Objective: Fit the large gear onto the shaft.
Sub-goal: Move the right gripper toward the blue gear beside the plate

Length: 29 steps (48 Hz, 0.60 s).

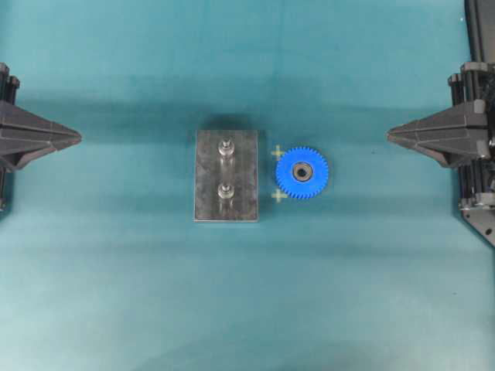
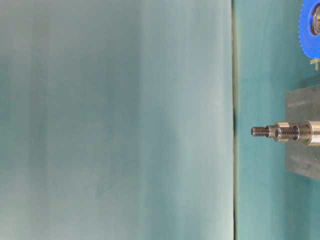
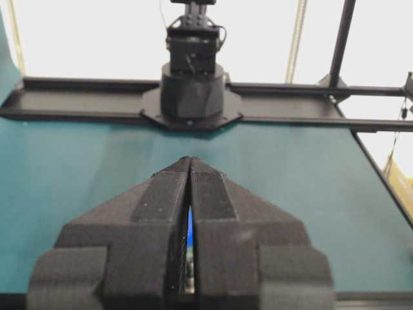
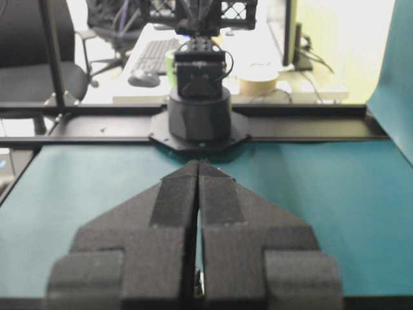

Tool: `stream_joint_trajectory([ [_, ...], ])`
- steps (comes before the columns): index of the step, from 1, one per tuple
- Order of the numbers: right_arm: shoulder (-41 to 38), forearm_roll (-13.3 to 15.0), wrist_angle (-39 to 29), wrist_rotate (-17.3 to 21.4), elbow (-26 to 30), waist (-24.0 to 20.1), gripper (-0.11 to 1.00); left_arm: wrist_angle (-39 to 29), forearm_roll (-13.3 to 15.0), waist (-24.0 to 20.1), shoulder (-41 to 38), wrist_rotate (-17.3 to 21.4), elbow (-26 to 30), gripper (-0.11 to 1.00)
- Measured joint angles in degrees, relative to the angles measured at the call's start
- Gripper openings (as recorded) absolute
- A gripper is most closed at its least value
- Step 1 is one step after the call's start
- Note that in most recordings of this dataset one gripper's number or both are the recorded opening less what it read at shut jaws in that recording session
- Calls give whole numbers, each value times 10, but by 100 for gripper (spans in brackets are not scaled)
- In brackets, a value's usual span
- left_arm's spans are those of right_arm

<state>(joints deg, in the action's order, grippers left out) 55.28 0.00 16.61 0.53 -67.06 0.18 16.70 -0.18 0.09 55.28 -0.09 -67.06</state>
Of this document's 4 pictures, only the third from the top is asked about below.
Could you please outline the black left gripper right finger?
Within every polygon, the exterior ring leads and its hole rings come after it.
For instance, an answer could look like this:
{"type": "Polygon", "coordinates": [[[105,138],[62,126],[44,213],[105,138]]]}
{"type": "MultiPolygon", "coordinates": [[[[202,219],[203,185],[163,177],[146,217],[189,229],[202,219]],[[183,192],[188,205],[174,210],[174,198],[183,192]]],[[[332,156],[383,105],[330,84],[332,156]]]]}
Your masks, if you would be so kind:
{"type": "Polygon", "coordinates": [[[192,158],[195,285],[201,309],[333,309],[327,256],[290,213],[192,158]]]}

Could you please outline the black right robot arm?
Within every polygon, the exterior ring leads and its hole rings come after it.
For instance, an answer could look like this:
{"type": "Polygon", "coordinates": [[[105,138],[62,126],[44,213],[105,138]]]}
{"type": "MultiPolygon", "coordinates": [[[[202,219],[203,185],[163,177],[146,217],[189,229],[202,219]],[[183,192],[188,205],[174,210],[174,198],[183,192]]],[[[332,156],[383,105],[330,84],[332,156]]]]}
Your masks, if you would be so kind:
{"type": "MultiPolygon", "coordinates": [[[[224,108],[225,42],[206,15],[208,1],[185,1],[166,30],[169,62],[161,78],[163,114],[206,120],[224,108]]],[[[200,309],[333,309],[327,257],[304,223],[234,183],[199,158],[190,164],[194,272],[200,309]]]]}

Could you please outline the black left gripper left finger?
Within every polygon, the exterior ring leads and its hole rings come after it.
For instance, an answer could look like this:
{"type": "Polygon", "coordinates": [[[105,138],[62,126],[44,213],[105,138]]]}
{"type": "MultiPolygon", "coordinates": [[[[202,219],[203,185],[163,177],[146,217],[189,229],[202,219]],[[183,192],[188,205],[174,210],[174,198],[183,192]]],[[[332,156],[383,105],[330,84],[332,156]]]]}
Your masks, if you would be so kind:
{"type": "Polygon", "coordinates": [[[163,309],[183,277],[189,159],[66,223],[32,271],[28,309],[163,309]]]}

